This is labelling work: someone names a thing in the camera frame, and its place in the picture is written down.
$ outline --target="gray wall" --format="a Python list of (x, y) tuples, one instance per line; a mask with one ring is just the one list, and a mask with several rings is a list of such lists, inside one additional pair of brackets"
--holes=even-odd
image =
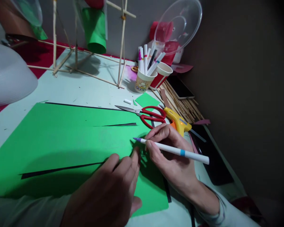
[[(53, 6), (52, 0), (40, 1), (43, 13), (43, 29), (49, 39), (53, 39)], [(111, 2), (122, 7), (121, 0), (111, 0)], [(136, 60), (138, 57), (138, 46), (148, 43), (149, 30), (153, 21), (158, 21), (165, 10), (175, 2), (175, 0), (128, 0), (127, 11), (137, 16), (132, 18), (127, 16), (125, 25), (125, 58)], [(75, 14), (73, 0), (57, 1), (57, 9), (63, 21), (63, 25), (72, 45), (75, 44)], [(121, 11), (108, 6), (108, 41), (106, 42), (107, 54), (120, 56), (122, 19)], [(57, 19), (56, 26), (57, 40), (67, 43), (60, 22)], [(84, 33), (79, 27), (78, 45), (86, 47)]]
[(182, 58), (194, 65), (182, 80), (211, 120), (210, 131), (226, 159), (271, 223), (284, 209), (280, 15), (267, 1), (212, 1)]

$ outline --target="gray sleeve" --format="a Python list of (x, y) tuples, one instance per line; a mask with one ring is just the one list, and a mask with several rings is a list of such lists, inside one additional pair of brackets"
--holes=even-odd
[(0, 198), (0, 227), (59, 227), (70, 195), (61, 198)]
[(204, 214), (197, 210), (199, 215), (209, 224), (209, 226), (249, 226), (258, 227), (259, 225), (249, 218), (246, 214), (235, 208), (228, 200), (218, 193), (212, 190), (219, 199), (220, 212), (217, 215)]

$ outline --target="yellow glue gun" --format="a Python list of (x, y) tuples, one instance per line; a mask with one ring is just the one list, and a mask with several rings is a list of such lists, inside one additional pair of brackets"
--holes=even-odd
[(184, 137), (184, 132), (190, 131), (192, 129), (192, 126), (187, 123), (182, 117), (180, 117), (179, 114), (177, 114), (170, 108), (164, 107), (162, 105), (160, 106), (166, 113), (166, 116), (172, 120), (171, 126), (173, 126), (182, 137)]

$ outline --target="person's left hand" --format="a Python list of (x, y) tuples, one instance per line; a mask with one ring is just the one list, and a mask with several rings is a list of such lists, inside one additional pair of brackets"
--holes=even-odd
[(131, 157), (119, 155), (108, 160), (76, 190), (65, 208), (60, 227), (113, 226), (123, 227), (142, 206), (134, 196), (140, 169), (139, 148)]

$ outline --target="table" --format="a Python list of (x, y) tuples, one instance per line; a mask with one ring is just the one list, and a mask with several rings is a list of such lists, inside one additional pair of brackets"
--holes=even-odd
[[(68, 54), (68, 52), (69, 50), (67, 49), (63, 51), (57, 59), (57, 64)], [(78, 61), (87, 55), (88, 53), (79, 52)], [(134, 62), (128, 61), (127, 63), (134, 65)], [(67, 60), (61, 69), (67, 69), (65, 65), (74, 65), (74, 54)], [(85, 62), (82, 69), (103, 79), (117, 81), (119, 64), (93, 55)], [(115, 105), (130, 107), (130, 105), (123, 102), (124, 99), (133, 100), (141, 95), (134, 91), (135, 81), (131, 80), (133, 74), (131, 73), (129, 66), (125, 69), (124, 80), (122, 83), (125, 89), (119, 89), (116, 86), (79, 72), (73, 72), (72, 74), (58, 72), (57, 76), (58, 77), (55, 78), (52, 75), (52, 71), (46, 71), (39, 78), (38, 87), (33, 93), (18, 102), (8, 105), (0, 112), (0, 147), (37, 102), (48, 100), (47, 102), (117, 109)], [(153, 98), (156, 98), (151, 91), (148, 90), (147, 93)], [(185, 139), (190, 142), (189, 136), (185, 136)], [(203, 183), (220, 192), (227, 199), (246, 196), (240, 180), (224, 156), (222, 154), (221, 156), (234, 178), (234, 183), (223, 186), (214, 186), (211, 183), (203, 164), (195, 161), (197, 177)], [(169, 188), (172, 202), (169, 204), (167, 210), (131, 218), (127, 226), (186, 227), (193, 226), (194, 224), (195, 226), (198, 226), (202, 223), (198, 218), (195, 218), (192, 222), (190, 216), (190, 204), (173, 190), (170, 185)]]

